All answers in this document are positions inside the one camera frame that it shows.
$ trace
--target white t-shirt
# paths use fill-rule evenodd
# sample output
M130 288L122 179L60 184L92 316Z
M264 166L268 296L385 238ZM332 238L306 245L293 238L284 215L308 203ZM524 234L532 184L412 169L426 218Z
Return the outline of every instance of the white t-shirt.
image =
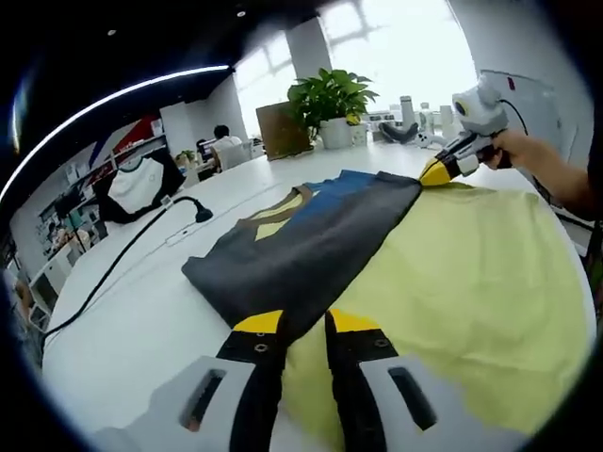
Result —
M163 181L163 165L153 158L143 158L133 170L120 169L108 195L128 214L151 205Z
M223 149L232 148L233 146L241 144L241 138L239 137L222 137L218 141L214 141L212 147L217 151Z

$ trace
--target black cable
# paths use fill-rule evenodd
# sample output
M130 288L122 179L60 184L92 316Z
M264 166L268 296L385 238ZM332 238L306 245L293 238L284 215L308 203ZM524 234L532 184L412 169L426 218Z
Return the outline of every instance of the black cable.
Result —
M528 127L526 126L526 122L524 121L523 117L521 116L521 113L519 113L519 110L517 110L517 108L515 108L515 105L513 105L511 102L509 102L506 99L500 99L500 102L502 104L507 104L509 107L511 107L513 109L513 111L517 115L517 118L519 118L519 120L521 121L521 125L524 128L524 133L526 134L526 136L529 136L530 134L528 133ZM538 179L536 179L535 177L534 177L534 182L536 183L536 189L539 191L539 193L541 195L543 195L543 197L546 200L546 203L551 204L550 193L545 188L545 186L543 186L540 183L540 181Z
M562 219L563 221L567 221L568 223L575 224L576 226L579 226L580 228L585 229L586 231L593 232L595 230L594 226L591 226L589 224L584 224L582 221L568 217L567 215L564 215L561 212L555 212L555 215L559 219Z
M192 202L193 204L195 204L195 207L197 207L197 214L195 215L195 221L197 221L198 223L207 221L208 219L210 219L213 216L213 214L211 213L210 210L204 208L199 201L197 201L194 198L191 198L189 196L182 196L182 197L174 200L173 203L177 204L178 202L182 202L182 201L189 201L189 202ZM68 327L69 325L74 323L74 321L79 316L81 316L84 313L84 311L90 304L90 301L92 300L94 295L96 295L96 292L98 292L98 289L101 288L103 283L106 281L106 279L111 274L111 272L115 269L115 267L121 261L121 259L124 257L124 255L128 252L128 250L130 250L130 248L132 248L132 246L139 240L139 238L141 238L142 235L144 233L146 233L149 230L149 228L151 228L151 226L153 226L161 217L163 217L167 211L168 211L168 209L164 209L161 212L159 212L157 215L155 215L155 217L153 219L151 219L151 221L149 221L147 224L145 224L144 227L132 238L132 240L130 240L130 242L123 248L123 250L118 254L118 256L115 258L115 260L113 261L111 266L108 268L108 270L105 272L105 274L101 278L101 281L99 281L94 286L94 288L92 289L92 291L86 298L86 301L84 301L84 304L82 304L82 306L77 310L77 312L75 312L75 314L73 314L71 317L69 317L67 320L65 320L63 323L61 323L57 327L54 327L50 331L47 331L44 333L42 340L41 340L42 351L44 349L44 345L46 344L46 339L48 338L48 336L64 329L65 327Z
M513 111L515 112L515 114L517 115L517 118L519 118L519 120L521 121L521 125L524 128L524 133L526 135L529 135L528 133L528 127L526 127L526 123L524 122L523 117L521 116L521 114L519 113L519 110L517 110L517 108L515 108L515 105L513 105L511 102L509 102L506 99L500 99L500 102L502 104L507 104L509 107L511 107L513 109Z

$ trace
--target blue fabric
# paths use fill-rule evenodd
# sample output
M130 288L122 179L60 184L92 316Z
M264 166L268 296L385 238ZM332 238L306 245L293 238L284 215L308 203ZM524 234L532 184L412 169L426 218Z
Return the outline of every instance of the blue fabric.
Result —
M313 193L317 193L293 218L285 225L297 224L314 215L333 211L347 196L362 190L375 179L375 174L343 169L336 179L327 179L319 183L304 184Z

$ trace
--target potted plant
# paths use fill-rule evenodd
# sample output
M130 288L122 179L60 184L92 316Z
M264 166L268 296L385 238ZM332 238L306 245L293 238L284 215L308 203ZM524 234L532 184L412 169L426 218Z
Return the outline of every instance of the potted plant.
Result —
M340 69L318 71L318 77L298 79L287 97L295 120L308 130L310 138L320 133L325 148L351 145L348 121L356 123L367 113L368 100L379 94L368 90L366 77Z

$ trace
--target ceiling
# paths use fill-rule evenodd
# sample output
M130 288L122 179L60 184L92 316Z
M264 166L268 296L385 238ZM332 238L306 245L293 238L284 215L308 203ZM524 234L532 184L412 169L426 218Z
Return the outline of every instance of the ceiling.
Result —
M5 140L0 149L0 186L24 156L48 133L87 105L119 89L166 73L202 66L233 66L259 30L288 28L316 15L326 0L220 0L164 2L161 8L102 10L36 7L44 20L19 36L5 36L9 83L2 87L3 122L19 87L26 109L20 125L20 152ZM245 11L244 17L237 13ZM14 17L26 17L23 10ZM115 33L109 36L109 30ZM205 99L230 72L174 79L102 105L53 138L31 159L7 196L14 211L48 175L105 132L145 113L180 101Z

